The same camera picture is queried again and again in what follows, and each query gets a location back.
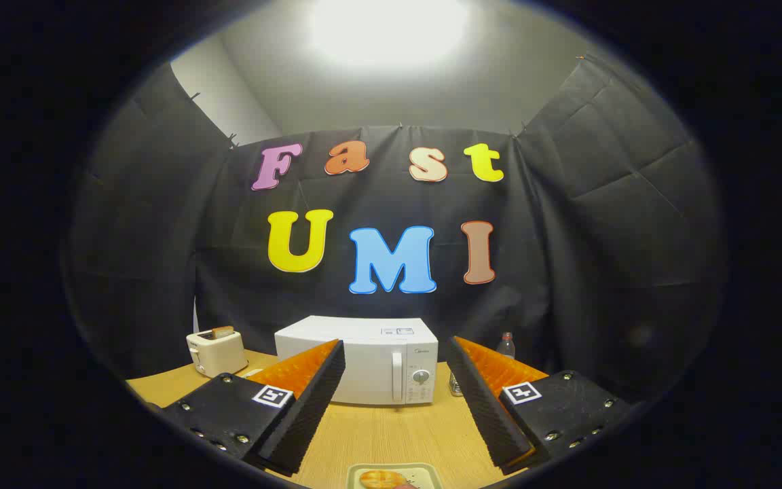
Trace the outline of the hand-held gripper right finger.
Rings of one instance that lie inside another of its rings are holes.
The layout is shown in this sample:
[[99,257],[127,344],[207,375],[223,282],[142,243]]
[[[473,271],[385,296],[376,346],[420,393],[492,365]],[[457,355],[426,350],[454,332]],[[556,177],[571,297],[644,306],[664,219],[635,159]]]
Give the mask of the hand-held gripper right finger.
[[458,336],[448,343],[447,364],[506,475],[582,451],[634,408],[574,369],[546,374]]

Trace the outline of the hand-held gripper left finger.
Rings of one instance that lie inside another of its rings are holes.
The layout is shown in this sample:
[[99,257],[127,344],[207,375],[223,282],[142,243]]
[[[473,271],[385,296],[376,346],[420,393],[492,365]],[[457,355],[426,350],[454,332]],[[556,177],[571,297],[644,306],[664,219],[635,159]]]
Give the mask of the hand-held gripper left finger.
[[160,414],[215,452],[291,476],[345,368],[344,343],[335,338],[247,378],[219,374]]

